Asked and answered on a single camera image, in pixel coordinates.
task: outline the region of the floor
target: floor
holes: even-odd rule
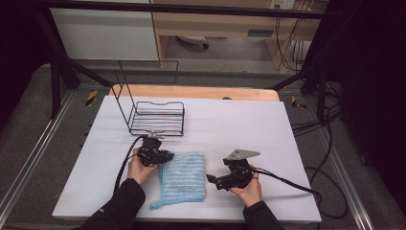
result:
[[[273,68],[271,58],[266,52],[265,44],[259,39],[209,38],[210,48],[186,44],[172,37],[167,50],[168,60],[179,61],[179,73],[174,84],[199,86],[228,86],[264,88],[282,81],[294,74],[294,71]],[[82,63],[96,72],[111,74],[101,69],[109,65],[108,61],[83,61]],[[47,145],[35,146],[42,132],[50,123],[51,114],[51,79],[49,68],[38,69],[26,90],[23,99],[14,110],[8,124],[0,132],[0,197],[5,201],[14,179],[21,169],[27,169],[26,162],[33,164],[30,171],[24,171],[30,179],[20,183],[20,194],[12,209],[4,210],[0,205],[0,219],[5,221],[3,229],[69,229],[80,225],[81,221],[66,221],[52,218],[51,214],[57,202],[57,195],[64,184],[80,153],[81,145],[86,140],[86,133],[97,114],[102,97],[108,89],[99,87],[91,80],[80,76],[83,84],[79,90],[68,90],[62,84],[62,92],[71,97],[71,102],[64,110],[63,119],[58,121],[57,129],[50,133]],[[292,83],[279,92],[285,103],[286,112],[292,125],[315,120],[312,108],[315,96],[303,97],[300,93],[302,81]],[[331,83],[338,91],[340,86]],[[98,94],[91,106],[85,106],[90,92],[97,88]],[[292,105],[292,96],[297,104]],[[335,99],[327,99],[327,105],[336,104]],[[337,174],[336,160],[341,160],[350,177],[351,185],[356,191],[361,208],[369,226],[361,226],[357,219],[355,207],[342,218],[328,218],[322,215],[322,229],[406,229],[406,218],[400,212],[391,195],[386,190],[374,168],[362,165],[360,155],[348,131],[345,117],[331,122],[332,151],[323,166],[323,171],[340,183],[341,174]],[[317,167],[327,152],[328,132],[326,127],[295,131],[297,145],[307,167]],[[32,150],[40,150],[40,158],[34,159]],[[331,181],[319,174],[313,189],[320,191],[324,197],[322,211],[339,216],[345,210],[345,202]],[[315,224],[287,224],[287,229],[315,229]],[[238,229],[240,225],[204,226],[205,229]]]

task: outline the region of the black sleeve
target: black sleeve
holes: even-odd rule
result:
[[[146,194],[134,179],[127,179],[120,189],[92,215],[80,230],[132,229],[135,216],[143,206]]]
[[[264,201],[260,201],[243,211],[249,230],[284,229]]]

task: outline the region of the black wire rack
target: black wire rack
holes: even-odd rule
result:
[[[176,76],[177,63],[174,68],[156,71],[154,68],[160,65],[161,61],[136,61],[138,64],[145,64],[143,69],[136,69],[132,62],[121,62],[122,70],[115,71],[117,86],[112,91],[123,114],[128,131],[132,135],[148,134],[150,132],[160,133],[166,136],[183,136],[185,124],[185,106],[182,102],[135,102],[129,85],[139,84],[139,79],[146,73],[156,76]]]

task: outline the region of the blue cloth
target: blue cloth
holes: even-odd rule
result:
[[[173,159],[160,166],[161,200],[149,209],[187,201],[203,201],[206,197],[205,158],[203,153],[175,153]]]

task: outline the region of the wooden edge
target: wooden edge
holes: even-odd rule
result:
[[[247,100],[247,101],[269,101],[279,102],[278,93],[270,89],[252,88],[220,88],[220,87],[195,87],[195,86],[166,86],[166,85],[139,85],[130,84],[131,95],[138,97],[159,97],[159,98],[196,98],[196,99],[224,99]],[[120,86],[114,85],[109,96],[119,92]],[[123,86],[121,96],[129,96],[126,85]]]

